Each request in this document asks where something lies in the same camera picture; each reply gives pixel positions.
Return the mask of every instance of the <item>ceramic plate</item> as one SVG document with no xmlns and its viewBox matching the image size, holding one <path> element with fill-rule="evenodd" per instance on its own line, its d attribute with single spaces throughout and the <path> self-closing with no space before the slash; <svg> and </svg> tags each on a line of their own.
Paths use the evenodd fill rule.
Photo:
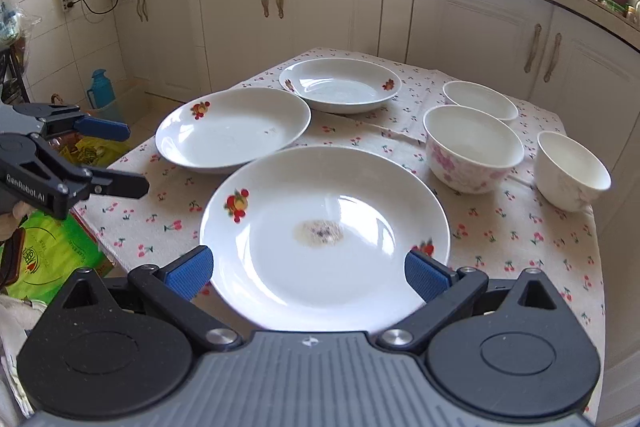
<svg viewBox="0 0 640 427">
<path fill-rule="evenodd" d="M 228 304 L 260 327 L 381 331 L 422 300 L 404 278 L 412 247 L 447 264 L 433 193 L 386 158 L 297 147 L 244 166 L 215 192 L 200 243 Z"/>
<path fill-rule="evenodd" d="M 292 144 L 311 121 L 299 97 L 267 87 L 208 94 L 160 124 L 156 147 L 168 161 L 203 172 L 232 172 Z"/>
<path fill-rule="evenodd" d="M 280 84 L 312 109 L 338 114 L 370 111 L 393 98 L 402 82 L 390 70 L 354 58 L 313 58 L 280 74 Z"/>
</svg>

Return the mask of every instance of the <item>kettle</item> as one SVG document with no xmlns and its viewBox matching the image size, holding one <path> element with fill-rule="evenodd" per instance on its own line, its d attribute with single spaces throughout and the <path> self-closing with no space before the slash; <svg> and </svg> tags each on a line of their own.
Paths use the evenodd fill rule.
<svg viewBox="0 0 640 427">
<path fill-rule="evenodd" d="M 95 70 L 91 75 L 94 83 L 86 90 L 86 97 L 94 109 L 100 109 L 116 99 L 111 81 L 104 76 L 106 70 Z"/>
</svg>

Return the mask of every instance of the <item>blue gripper pad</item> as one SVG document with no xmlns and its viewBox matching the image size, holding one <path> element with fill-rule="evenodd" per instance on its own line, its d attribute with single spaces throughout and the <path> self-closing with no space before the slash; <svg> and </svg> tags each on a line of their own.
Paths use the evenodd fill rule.
<svg viewBox="0 0 640 427">
<path fill-rule="evenodd" d="M 404 258 L 404 277 L 425 302 L 444 293 L 457 280 L 455 272 L 413 250 Z"/>
<path fill-rule="evenodd" d="M 159 279 L 180 297 L 190 301 L 213 275 L 213 254 L 196 247 L 157 272 Z"/>
</svg>

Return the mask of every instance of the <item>tablecloth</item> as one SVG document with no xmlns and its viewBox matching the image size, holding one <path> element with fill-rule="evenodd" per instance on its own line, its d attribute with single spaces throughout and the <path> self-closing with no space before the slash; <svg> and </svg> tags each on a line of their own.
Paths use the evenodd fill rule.
<svg viewBox="0 0 640 427">
<path fill-rule="evenodd" d="M 498 279 L 515 278 L 529 266 L 542 268 L 604 360 L 604 288 L 593 213 L 565 213 L 548 203 L 533 183 L 536 136 L 541 130 L 564 133 L 559 118 L 512 98 L 520 111 L 514 129 L 526 149 L 524 162 L 511 170 L 500 190 L 482 196 L 461 194 L 437 180 L 424 157 L 422 116 L 429 108 L 444 103 L 442 87 L 453 80 L 440 71 L 315 48 L 232 89 L 281 89 L 280 71 L 314 57 L 370 60 L 397 73 L 403 86 L 397 96 L 367 114 L 347 118 L 313 111 L 308 130 L 294 146 L 359 148 L 390 158 L 416 174 L 440 200 L 449 219 L 450 266 L 476 266 Z M 113 168 L 143 173 L 151 189 L 138 201 L 92 198 L 75 207 L 79 219 L 112 259 L 126 270 L 145 263 L 163 266 L 198 244 L 200 216 L 222 176 L 198 174 L 172 165 L 159 155 L 153 138 L 123 156 Z M 203 289 L 196 302 L 211 309 L 207 299 L 215 301 L 214 309 L 221 308 L 220 297 L 211 286 Z M 586 411 L 592 421 L 596 418 L 601 384 L 602 375 Z"/>
</svg>

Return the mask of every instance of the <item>cabinet door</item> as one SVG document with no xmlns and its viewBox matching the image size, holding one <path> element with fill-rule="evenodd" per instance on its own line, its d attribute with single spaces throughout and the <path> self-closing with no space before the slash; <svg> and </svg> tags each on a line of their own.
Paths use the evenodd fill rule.
<svg viewBox="0 0 640 427">
<path fill-rule="evenodd" d="M 142 0 L 119 0 L 114 15 L 127 77 L 149 80 L 149 60 L 141 3 Z"/>
<path fill-rule="evenodd" d="M 200 0 L 200 5 L 214 91 L 227 89 L 278 63 L 273 49 L 279 44 L 269 26 L 278 18 L 275 0 Z"/>
<path fill-rule="evenodd" d="M 274 32 L 286 45 L 272 65 L 316 46 L 378 53 L 382 0 L 282 0 L 282 20 L 275 11 Z"/>
<path fill-rule="evenodd" d="M 407 63 L 526 100 L 552 11 L 543 0 L 414 0 Z"/>
<path fill-rule="evenodd" d="M 566 133 L 611 170 L 640 112 L 640 54 L 556 7 L 531 102 L 557 113 Z"/>
<path fill-rule="evenodd" d="M 148 90 L 181 102 L 200 94 L 188 0 L 143 0 Z"/>
</svg>

